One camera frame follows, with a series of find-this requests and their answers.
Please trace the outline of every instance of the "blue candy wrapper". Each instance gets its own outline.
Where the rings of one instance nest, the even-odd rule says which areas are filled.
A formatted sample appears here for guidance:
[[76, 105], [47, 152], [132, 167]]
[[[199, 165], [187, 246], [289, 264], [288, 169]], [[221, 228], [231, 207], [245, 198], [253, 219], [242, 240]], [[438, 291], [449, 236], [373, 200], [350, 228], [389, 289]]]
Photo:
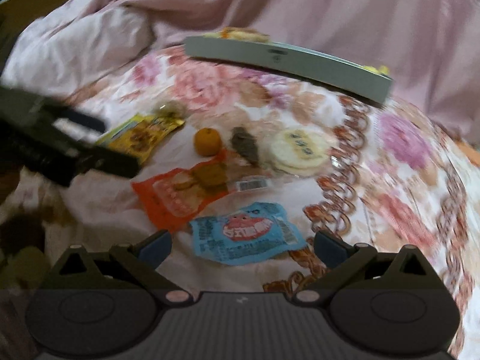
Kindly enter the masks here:
[[254, 203], [229, 216], [205, 216], [190, 222], [195, 254], [229, 266], [258, 263], [284, 251], [307, 246], [275, 203]]

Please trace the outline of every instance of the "pink flower pattern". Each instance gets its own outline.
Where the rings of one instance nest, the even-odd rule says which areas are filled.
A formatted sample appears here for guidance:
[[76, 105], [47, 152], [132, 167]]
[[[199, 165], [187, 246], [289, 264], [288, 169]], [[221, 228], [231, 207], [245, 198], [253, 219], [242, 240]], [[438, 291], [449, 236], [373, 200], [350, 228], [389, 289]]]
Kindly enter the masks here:
[[205, 111], [219, 105], [226, 107], [239, 99], [234, 77], [235, 73], [228, 66], [184, 63], [176, 68], [171, 92], [190, 111]]
[[395, 174], [397, 172], [396, 167], [376, 161], [369, 161], [367, 164], [367, 168], [369, 168], [374, 174], [378, 176], [389, 175], [392, 173]]
[[130, 78], [139, 88], [152, 86], [157, 82], [157, 76], [162, 72], [157, 58], [148, 54], [133, 67]]
[[272, 96], [269, 105], [273, 108], [286, 109], [293, 99], [288, 93], [287, 78], [283, 76], [247, 68], [243, 70], [242, 77], [265, 87]]
[[412, 169], [424, 169], [431, 155], [431, 146], [410, 121], [384, 112], [380, 116], [383, 145], [395, 158]]
[[185, 55], [183, 46], [169, 47], [162, 50], [160, 55], [168, 56], [170, 65], [181, 65], [189, 60], [188, 56]]
[[435, 236], [425, 227], [409, 205], [398, 197], [383, 193], [378, 197], [378, 213], [405, 242], [428, 250], [436, 244]]

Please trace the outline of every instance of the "yellow snack package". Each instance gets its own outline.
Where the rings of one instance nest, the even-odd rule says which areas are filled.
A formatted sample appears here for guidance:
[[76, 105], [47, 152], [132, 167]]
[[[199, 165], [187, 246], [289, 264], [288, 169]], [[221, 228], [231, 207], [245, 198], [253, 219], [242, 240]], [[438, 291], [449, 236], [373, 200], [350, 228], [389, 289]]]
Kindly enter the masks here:
[[362, 66], [366, 71], [371, 71], [372, 73], [381, 74], [383, 76], [388, 76], [390, 74], [390, 69], [386, 66], [380, 66], [378, 69], [373, 66]]
[[185, 121], [176, 115], [135, 115], [133, 118], [100, 138], [97, 145], [137, 157], [143, 164], [153, 149]]

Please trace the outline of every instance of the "round white cracker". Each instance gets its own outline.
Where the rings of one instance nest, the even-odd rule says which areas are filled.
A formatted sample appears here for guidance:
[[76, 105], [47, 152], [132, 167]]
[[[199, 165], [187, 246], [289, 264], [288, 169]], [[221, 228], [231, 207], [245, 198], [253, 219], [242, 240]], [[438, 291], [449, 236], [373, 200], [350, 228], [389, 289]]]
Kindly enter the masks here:
[[328, 159], [328, 142], [316, 132], [304, 131], [309, 136], [313, 144], [316, 146], [316, 150], [320, 152], [321, 155], [312, 159], [299, 158], [295, 149], [285, 140], [286, 134], [294, 133], [296, 130], [298, 129], [295, 128], [291, 130], [284, 130], [275, 135], [270, 146], [273, 160], [279, 164], [296, 169], [311, 169], [321, 166]]
[[273, 160], [272, 163], [273, 163], [273, 166], [278, 170], [281, 170], [286, 173], [290, 173], [291, 175], [297, 175], [301, 177], [315, 176], [320, 169], [318, 166], [316, 166], [315, 168], [298, 169], [298, 168], [293, 168], [291, 166], [284, 165], [275, 160]]

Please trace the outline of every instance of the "snack package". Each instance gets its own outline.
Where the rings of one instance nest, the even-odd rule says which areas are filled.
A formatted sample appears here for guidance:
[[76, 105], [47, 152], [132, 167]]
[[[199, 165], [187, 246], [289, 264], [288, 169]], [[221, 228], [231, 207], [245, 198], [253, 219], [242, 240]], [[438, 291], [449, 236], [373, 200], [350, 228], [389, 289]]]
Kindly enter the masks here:
[[126, 123], [100, 138], [97, 145], [137, 157], [143, 164], [153, 149], [185, 121], [175, 115], [135, 115]]
[[224, 196], [277, 186], [262, 169], [240, 164], [236, 153], [225, 149], [191, 169], [176, 168], [132, 183], [152, 223], [170, 232], [180, 230], [208, 204]]
[[148, 217], [159, 230], [179, 230], [208, 204], [229, 194], [226, 153], [192, 169], [175, 168], [140, 183], [132, 183]]
[[331, 148], [336, 142], [328, 134], [300, 127], [278, 132], [270, 142], [274, 169], [302, 177], [317, 176], [332, 170]]
[[270, 42], [270, 36], [252, 28], [225, 27], [220, 32], [208, 32], [203, 34], [205, 38], [234, 39], [246, 42]]
[[256, 202], [228, 216], [197, 218], [190, 226], [195, 254], [230, 266], [258, 263], [307, 246], [276, 203]]

